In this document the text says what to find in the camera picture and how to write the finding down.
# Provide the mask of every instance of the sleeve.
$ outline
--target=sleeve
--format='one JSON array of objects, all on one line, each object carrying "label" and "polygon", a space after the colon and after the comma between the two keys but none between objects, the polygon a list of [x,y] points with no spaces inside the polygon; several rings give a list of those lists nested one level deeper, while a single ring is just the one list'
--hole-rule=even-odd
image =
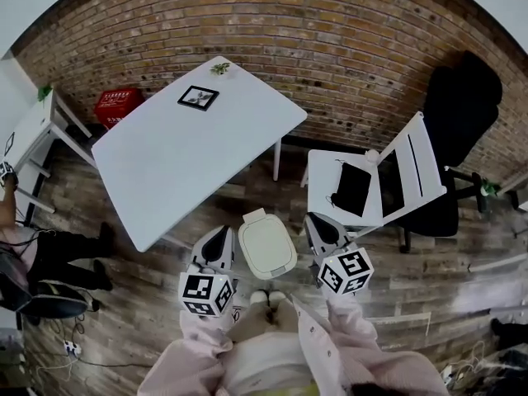
[{"label": "sleeve", "polygon": [[224,375],[218,356],[233,348],[225,336],[231,311],[220,318],[180,312],[183,338],[171,343],[139,386],[138,396],[213,394]]},{"label": "sleeve", "polygon": [[363,318],[363,310],[353,295],[335,295],[323,287],[323,295],[327,300],[328,321],[332,325],[334,340],[340,340],[339,335],[347,337],[348,345],[380,350],[376,340],[378,333],[374,325]]}]

